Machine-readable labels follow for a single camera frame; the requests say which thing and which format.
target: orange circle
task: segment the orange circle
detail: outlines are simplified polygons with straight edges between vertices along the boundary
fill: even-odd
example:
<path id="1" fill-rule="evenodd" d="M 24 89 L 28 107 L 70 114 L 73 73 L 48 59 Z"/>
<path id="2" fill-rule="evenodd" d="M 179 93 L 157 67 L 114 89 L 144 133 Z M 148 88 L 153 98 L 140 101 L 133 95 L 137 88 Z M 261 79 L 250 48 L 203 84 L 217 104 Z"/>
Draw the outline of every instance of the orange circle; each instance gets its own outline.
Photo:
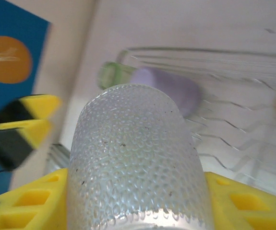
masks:
<path id="1" fill-rule="evenodd" d="M 32 70 L 32 58 L 28 48 L 19 40 L 0 36 L 0 82 L 20 83 Z"/>

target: frosted glass cup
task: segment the frosted glass cup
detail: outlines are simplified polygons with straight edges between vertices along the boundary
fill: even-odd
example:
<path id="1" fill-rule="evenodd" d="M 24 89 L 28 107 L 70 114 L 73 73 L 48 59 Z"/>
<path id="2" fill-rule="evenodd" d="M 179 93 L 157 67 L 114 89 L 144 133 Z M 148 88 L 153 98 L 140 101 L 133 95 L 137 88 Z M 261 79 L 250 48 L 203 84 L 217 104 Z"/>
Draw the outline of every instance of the frosted glass cup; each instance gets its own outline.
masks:
<path id="1" fill-rule="evenodd" d="M 107 89 L 82 110 L 68 175 L 70 230 L 212 230 L 188 125 L 163 92 Z"/>

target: blue poster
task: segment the blue poster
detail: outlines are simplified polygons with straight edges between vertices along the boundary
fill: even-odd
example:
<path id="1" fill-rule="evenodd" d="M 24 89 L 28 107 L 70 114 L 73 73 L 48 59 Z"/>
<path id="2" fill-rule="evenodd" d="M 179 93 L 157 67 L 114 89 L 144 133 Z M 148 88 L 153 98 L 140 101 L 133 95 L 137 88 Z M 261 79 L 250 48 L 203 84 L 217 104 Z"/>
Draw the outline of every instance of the blue poster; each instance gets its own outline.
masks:
<path id="1" fill-rule="evenodd" d="M 49 23 L 0 0 L 0 109 L 32 94 Z"/>

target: clear plastic tray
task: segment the clear plastic tray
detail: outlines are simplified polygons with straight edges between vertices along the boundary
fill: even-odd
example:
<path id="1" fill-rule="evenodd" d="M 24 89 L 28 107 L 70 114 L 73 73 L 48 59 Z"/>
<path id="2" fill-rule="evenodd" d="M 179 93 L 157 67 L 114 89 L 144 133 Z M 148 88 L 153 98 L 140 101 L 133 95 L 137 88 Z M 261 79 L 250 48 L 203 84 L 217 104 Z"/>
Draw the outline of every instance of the clear plastic tray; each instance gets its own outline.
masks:
<path id="1" fill-rule="evenodd" d="M 203 103 L 187 121 L 204 171 L 276 195 L 276 54 L 134 47 L 116 63 L 101 70 L 102 88 L 126 83 L 128 66 L 157 67 L 200 84 Z"/>

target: textured glass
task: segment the textured glass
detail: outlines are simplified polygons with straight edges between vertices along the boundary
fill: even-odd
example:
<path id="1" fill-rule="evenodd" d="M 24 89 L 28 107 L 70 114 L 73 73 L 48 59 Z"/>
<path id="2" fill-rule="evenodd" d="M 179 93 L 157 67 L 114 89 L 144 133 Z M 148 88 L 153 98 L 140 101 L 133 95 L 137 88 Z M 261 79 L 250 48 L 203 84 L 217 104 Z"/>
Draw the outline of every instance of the textured glass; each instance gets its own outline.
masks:
<path id="1" fill-rule="evenodd" d="M 174 102 L 142 85 L 109 88 L 80 114 L 68 176 L 68 229 L 212 230 L 210 196 Z"/>

